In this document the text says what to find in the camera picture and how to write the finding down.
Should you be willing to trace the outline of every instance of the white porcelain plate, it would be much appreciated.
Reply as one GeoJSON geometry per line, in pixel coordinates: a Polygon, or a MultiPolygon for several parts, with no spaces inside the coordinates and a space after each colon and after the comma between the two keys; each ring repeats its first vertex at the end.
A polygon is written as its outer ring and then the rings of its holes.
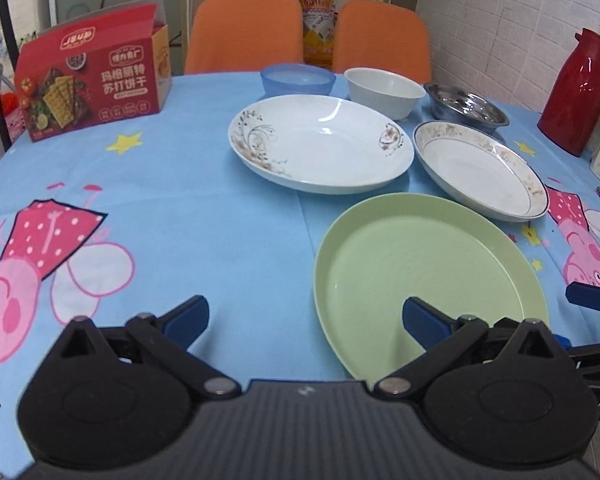
{"type": "Polygon", "coordinates": [[[319,95],[264,99],[241,111],[229,141],[244,163],[281,186],[324,194],[384,186],[413,162],[400,126],[365,106],[319,95]]]}
{"type": "Polygon", "coordinates": [[[549,198],[542,181],[517,153],[462,124],[431,121],[413,134],[429,176],[458,202],[496,220],[541,217],[549,198]]]}

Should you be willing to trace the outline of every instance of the red thermos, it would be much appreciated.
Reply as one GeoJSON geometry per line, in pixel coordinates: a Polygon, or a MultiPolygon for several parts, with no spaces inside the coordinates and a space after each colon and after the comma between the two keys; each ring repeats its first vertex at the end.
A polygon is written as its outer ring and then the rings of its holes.
{"type": "Polygon", "coordinates": [[[578,46],[562,66],[538,128],[571,155],[580,156],[600,116],[600,35],[576,34],[578,46]]]}

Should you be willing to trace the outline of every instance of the red object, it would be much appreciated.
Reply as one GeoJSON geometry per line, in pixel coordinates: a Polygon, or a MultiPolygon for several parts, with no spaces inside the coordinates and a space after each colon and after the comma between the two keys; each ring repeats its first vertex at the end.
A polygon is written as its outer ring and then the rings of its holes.
{"type": "Polygon", "coordinates": [[[16,215],[1,258],[29,260],[44,280],[84,245],[106,216],[55,200],[35,200],[16,215]]]}
{"type": "Polygon", "coordinates": [[[558,191],[553,187],[546,187],[549,196],[548,213],[557,224],[566,219],[571,219],[584,230],[589,230],[589,223],[582,211],[582,202],[580,197],[574,193],[558,191]]]}
{"type": "Polygon", "coordinates": [[[18,98],[13,92],[0,94],[0,107],[2,114],[6,117],[18,107],[18,98]]]}
{"type": "Polygon", "coordinates": [[[600,116],[600,35],[576,34],[578,46],[562,66],[538,128],[571,155],[580,156],[600,116]]]}
{"type": "Polygon", "coordinates": [[[4,122],[7,123],[7,130],[9,131],[9,138],[11,142],[15,142],[16,139],[23,134],[27,125],[24,120],[24,115],[22,114],[22,110],[16,108],[9,115],[4,118],[4,122]]]}
{"type": "Polygon", "coordinates": [[[164,9],[140,1],[26,43],[15,85],[31,140],[158,113],[171,87],[164,9]]]}

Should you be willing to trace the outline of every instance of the red box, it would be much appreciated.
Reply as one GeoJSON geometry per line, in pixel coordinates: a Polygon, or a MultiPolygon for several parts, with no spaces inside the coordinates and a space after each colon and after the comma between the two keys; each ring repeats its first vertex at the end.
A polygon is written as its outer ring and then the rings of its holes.
{"type": "Polygon", "coordinates": [[[171,88],[162,0],[62,23],[26,43],[15,71],[31,140],[158,113],[171,88]]]}

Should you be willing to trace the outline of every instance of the plate rim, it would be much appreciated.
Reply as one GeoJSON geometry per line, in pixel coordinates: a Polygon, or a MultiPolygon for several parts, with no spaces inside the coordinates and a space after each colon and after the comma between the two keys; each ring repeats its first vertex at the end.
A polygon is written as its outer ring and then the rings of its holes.
{"type": "Polygon", "coordinates": [[[407,134],[407,132],[404,131],[404,129],[400,126],[400,124],[397,124],[397,121],[394,121],[393,119],[390,119],[389,117],[387,117],[384,114],[381,114],[380,112],[373,110],[372,108],[369,108],[365,105],[361,105],[359,103],[353,102],[349,99],[345,99],[345,98],[341,98],[341,97],[334,97],[334,96],[328,96],[328,95],[317,95],[317,94],[288,94],[288,95],[279,95],[279,96],[273,96],[273,97],[269,97],[266,99],[262,99],[260,101],[256,101],[248,106],[245,106],[242,110],[240,110],[235,116],[234,118],[231,120],[231,122],[229,123],[229,128],[228,128],[228,133],[227,133],[227,137],[229,140],[229,145],[231,146],[231,149],[233,150],[233,152],[238,155],[240,157],[240,160],[243,161],[243,163],[245,165],[247,165],[248,168],[250,168],[251,171],[253,171],[253,168],[258,168],[259,171],[262,171],[264,173],[267,173],[270,176],[275,177],[276,179],[280,179],[283,180],[285,182],[289,182],[289,183],[293,183],[293,182],[299,182],[301,184],[307,184],[308,186],[314,186],[314,187],[321,187],[321,188],[327,188],[327,189],[338,189],[338,188],[344,188],[344,189],[356,189],[359,187],[368,187],[368,186],[382,186],[384,184],[387,184],[389,182],[391,182],[392,180],[395,180],[396,178],[398,178],[399,176],[403,175],[413,164],[413,161],[415,160],[415,148],[414,148],[414,142],[412,142],[411,137],[407,134]],[[371,111],[375,114],[380,115],[381,117],[384,117],[387,122],[391,123],[393,126],[395,126],[398,131],[400,131],[400,134],[402,135],[402,139],[403,139],[403,143],[410,146],[410,156],[408,157],[408,163],[405,164],[405,168],[402,170],[399,170],[399,173],[395,174],[394,176],[389,177],[388,179],[382,179],[382,180],[373,180],[373,181],[369,181],[369,182],[361,182],[358,184],[355,184],[354,186],[352,185],[347,185],[347,184],[320,184],[319,182],[312,182],[309,180],[299,180],[296,178],[291,178],[289,176],[286,176],[284,174],[279,174],[276,173],[275,171],[271,171],[271,170],[267,170],[266,168],[261,168],[259,166],[256,166],[256,164],[253,164],[248,158],[246,158],[243,154],[241,154],[236,147],[234,146],[234,143],[232,142],[232,138],[231,138],[231,132],[232,132],[232,126],[234,126],[235,121],[238,119],[238,117],[240,117],[240,115],[249,110],[249,108],[253,107],[256,104],[260,104],[263,102],[267,102],[267,101],[272,101],[272,100],[276,100],[276,99],[285,99],[285,98],[297,98],[299,96],[311,96],[311,97],[317,97],[320,99],[327,99],[327,100],[336,100],[339,102],[348,102],[352,105],[354,105],[354,107],[359,107],[359,108],[364,108],[366,111],[371,111]]]}
{"type": "Polygon", "coordinates": [[[482,206],[483,208],[487,209],[488,211],[493,211],[494,213],[498,213],[499,215],[503,215],[503,216],[507,216],[510,218],[515,218],[518,221],[521,222],[525,222],[525,221],[529,221],[529,220],[535,220],[538,219],[542,216],[545,215],[545,213],[549,210],[549,193],[546,190],[546,186],[544,184],[544,182],[542,181],[542,179],[540,178],[540,176],[536,173],[536,170],[534,170],[531,165],[524,159],[522,158],[520,155],[518,155],[515,151],[513,151],[509,146],[506,146],[505,144],[501,143],[499,140],[495,139],[494,137],[491,137],[487,134],[485,134],[484,132],[481,132],[480,130],[477,130],[476,128],[472,128],[471,126],[466,126],[465,124],[459,124],[459,123],[453,123],[451,121],[442,121],[442,120],[433,120],[433,121],[423,121],[420,124],[418,124],[418,126],[416,126],[413,130],[413,149],[415,150],[416,154],[418,155],[418,159],[420,160],[420,162],[422,163],[423,166],[426,166],[427,168],[429,168],[431,171],[433,171],[440,180],[443,180],[444,182],[446,182],[449,186],[451,186],[452,188],[454,188],[457,192],[469,197],[471,200],[473,200],[475,203],[479,204],[480,206],[482,206]],[[515,156],[517,159],[521,160],[522,163],[529,168],[529,170],[536,176],[536,178],[538,179],[538,182],[542,185],[542,190],[544,190],[544,208],[542,209],[542,212],[535,214],[535,215],[517,215],[515,213],[510,213],[507,211],[503,211],[501,209],[497,209],[489,204],[486,204],[484,202],[482,202],[481,200],[478,200],[477,198],[463,192],[460,191],[456,186],[454,186],[453,184],[451,184],[446,178],[442,177],[437,171],[435,171],[430,164],[425,160],[423,154],[420,151],[420,147],[418,146],[418,141],[416,139],[416,135],[418,134],[418,130],[420,129],[421,126],[424,126],[426,124],[430,124],[430,123],[444,123],[444,124],[453,124],[454,126],[462,126],[463,128],[468,128],[469,130],[473,130],[474,132],[477,132],[478,134],[481,134],[483,137],[486,137],[489,142],[492,142],[494,145],[503,148],[504,150],[506,150],[507,152],[509,152],[511,155],[515,156]]]}
{"type": "Polygon", "coordinates": [[[502,238],[503,241],[505,241],[505,238],[506,238],[506,241],[515,248],[515,251],[517,251],[519,256],[526,262],[527,267],[529,268],[529,270],[531,272],[530,275],[533,276],[535,279],[534,283],[537,285],[536,292],[539,293],[539,297],[542,299],[542,313],[544,314],[544,317],[541,317],[538,315],[535,315],[535,316],[539,317],[545,323],[545,325],[549,326],[549,320],[550,320],[549,319],[549,309],[547,307],[546,298],[544,296],[544,290],[542,290],[542,285],[540,283],[540,280],[538,280],[538,276],[536,276],[536,274],[531,269],[531,264],[529,264],[528,259],[526,258],[524,253],[520,250],[520,248],[515,243],[513,243],[513,241],[509,237],[507,237],[507,234],[503,230],[501,230],[496,224],[491,222],[485,216],[482,216],[480,213],[475,212],[471,208],[468,208],[467,206],[459,204],[458,202],[455,202],[453,200],[443,198],[441,196],[435,196],[435,195],[430,195],[430,194],[426,194],[426,193],[410,193],[410,192],[395,192],[395,193],[384,193],[381,195],[376,195],[376,196],[367,198],[365,200],[362,200],[362,201],[354,204],[353,206],[349,207],[346,211],[344,211],[343,213],[338,215],[338,217],[333,221],[333,223],[331,223],[331,225],[329,226],[329,229],[327,230],[326,234],[322,238],[322,241],[320,242],[320,247],[318,248],[318,251],[315,255],[313,292],[314,292],[314,307],[315,307],[316,314],[318,316],[318,321],[320,322],[320,327],[322,329],[322,333],[324,334],[325,339],[329,343],[331,350],[334,352],[334,354],[336,355],[336,357],[338,358],[338,360],[340,361],[342,366],[344,366],[346,368],[346,370],[352,375],[353,378],[355,378],[357,380],[366,380],[366,378],[362,377],[362,374],[358,373],[358,370],[355,370],[356,367],[352,366],[351,365],[352,363],[348,359],[343,358],[342,352],[337,347],[337,345],[334,344],[334,342],[332,341],[331,335],[329,334],[327,329],[325,329],[325,320],[323,319],[323,315],[324,315],[323,310],[325,310],[326,307],[320,306],[320,303],[318,302],[318,292],[317,292],[317,287],[316,287],[317,281],[318,281],[318,262],[320,261],[320,252],[323,250],[323,247],[328,242],[328,238],[329,238],[330,234],[333,232],[334,228],[336,227],[338,222],[341,220],[341,218],[343,218],[344,215],[348,214],[350,211],[352,211],[355,208],[359,208],[363,205],[366,205],[366,203],[371,202],[373,200],[382,200],[382,199],[387,200],[386,197],[393,198],[394,196],[398,197],[398,198],[394,198],[394,200],[401,200],[401,197],[404,197],[404,196],[407,196],[407,197],[408,196],[418,196],[418,197],[424,197],[427,200],[434,200],[434,201],[442,200],[444,202],[450,203],[452,206],[466,209],[471,215],[475,216],[478,221],[486,222],[486,224],[490,224],[489,229],[496,230],[497,232],[499,232],[499,234],[501,234],[504,237],[504,238],[502,238]]]}

